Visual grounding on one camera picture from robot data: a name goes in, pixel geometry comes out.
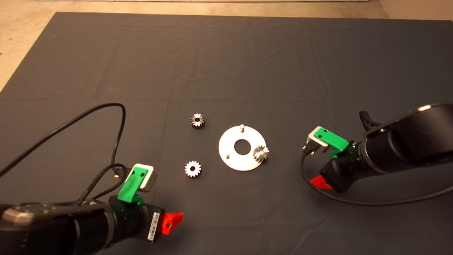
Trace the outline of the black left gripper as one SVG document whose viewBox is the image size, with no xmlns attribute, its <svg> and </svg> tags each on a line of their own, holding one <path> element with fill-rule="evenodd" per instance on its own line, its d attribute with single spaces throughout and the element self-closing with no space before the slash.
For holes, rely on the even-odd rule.
<svg viewBox="0 0 453 255">
<path fill-rule="evenodd" d="M 184 213 L 165 213 L 165 209 L 143 203 L 110 202 L 114 219 L 112 240 L 108 248 L 126 239 L 157 242 L 161 235 L 169 235 L 183 220 Z"/>
</svg>

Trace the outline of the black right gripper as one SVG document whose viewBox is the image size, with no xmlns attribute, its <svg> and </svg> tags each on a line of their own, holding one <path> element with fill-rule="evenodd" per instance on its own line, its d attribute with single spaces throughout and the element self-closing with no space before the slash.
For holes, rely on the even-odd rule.
<svg viewBox="0 0 453 255">
<path fill-rule="evenodd" d="M 364 177 L 364 164 L 358 149 L 346 149 L 331 159 L 321 169 L 320 175 L 310 180 L 310 185 L 319 190 L 344 193 L 354 182 Z"/>
</svg>

